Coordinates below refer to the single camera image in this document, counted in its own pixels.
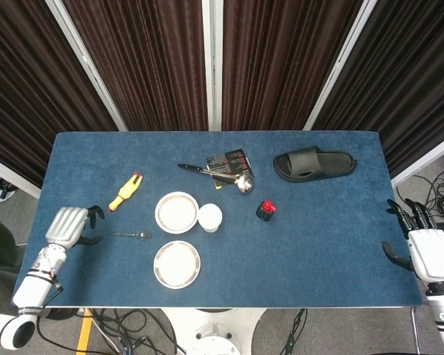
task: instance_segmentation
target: yellow rubber chicken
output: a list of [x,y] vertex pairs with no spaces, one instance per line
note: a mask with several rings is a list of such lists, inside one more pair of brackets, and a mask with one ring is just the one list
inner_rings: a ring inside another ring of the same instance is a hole
[[130,180],[118,191],[118,196],[109,205],[109,211],[115,211],[122,202],[131,198],[133,193],[140,187],[141,181],[143,181],[143,175],[135,172]]

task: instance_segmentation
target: plate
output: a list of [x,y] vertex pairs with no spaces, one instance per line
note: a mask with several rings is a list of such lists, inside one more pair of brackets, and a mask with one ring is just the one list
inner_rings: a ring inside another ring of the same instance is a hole
[[182,240],[162,246],[153,262],[156,278],[167,288],[179,289],[190,285],[200,270],[201,257],[198,251]]
[[172,234],[189,231],[198,221],[199,205],[186,192],[164,195],[156,205],[155,219],[161,229]]

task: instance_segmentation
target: dark brown curtain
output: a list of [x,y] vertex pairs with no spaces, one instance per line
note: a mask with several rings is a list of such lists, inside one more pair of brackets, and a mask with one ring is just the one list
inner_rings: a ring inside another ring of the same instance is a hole
[[64,0],[130,130],[205,130],[201,0]]
[[0,162],[40,186],[57,133],[115,129],[44,1],[0,0]]
[[392,177],[444,141],[444,1],[379,1],[314,129],[378,131]]
[[302,129],[361,0],[230,0],[223,130]]

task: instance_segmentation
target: blue felt mat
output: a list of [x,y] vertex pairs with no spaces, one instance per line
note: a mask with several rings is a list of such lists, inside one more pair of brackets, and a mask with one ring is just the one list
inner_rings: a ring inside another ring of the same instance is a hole
[[[274,171],[274,156],[309,146],[344,150],[358,160],[351,175],[290,183]],[[185,172],[178,163],[204,166],[211,155],[242,148],[256,178],[250,196],[235,186],[216,190],[211,177]],[[144,174],[135,195],[118,211],[109,202],[134,171]],[[214,234],[196,224],[167,234],[155,222],[155,206],[173,191],[199,206],[216,203],[223,222]],[[64,293],[51,305],[104,307],[369,307],[421,303],[412,273],[392,265],[381,248],[388,240],[408,255],[375,132],[70,132],[56,137],[30,243],[18,281],[31,267],[55,213],[62,206],[100,205],[107,213],[95,230],[97,246],[76,246],[59,280]],[[255,216],[262,200],[275,216]],[[110,231],[149,230],[146,242],[106,236]],[[185,240],[199,251],[201,272],[189,287],[164,288],[153,273],[162,245]]]

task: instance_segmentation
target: slide sandal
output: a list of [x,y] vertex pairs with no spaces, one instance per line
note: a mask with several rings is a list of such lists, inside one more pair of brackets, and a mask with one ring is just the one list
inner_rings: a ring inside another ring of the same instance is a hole
[[276,156],[273,166],[283,179],[301,182],[350,174],[357,161],[345,152],[323,152],[312,146]]

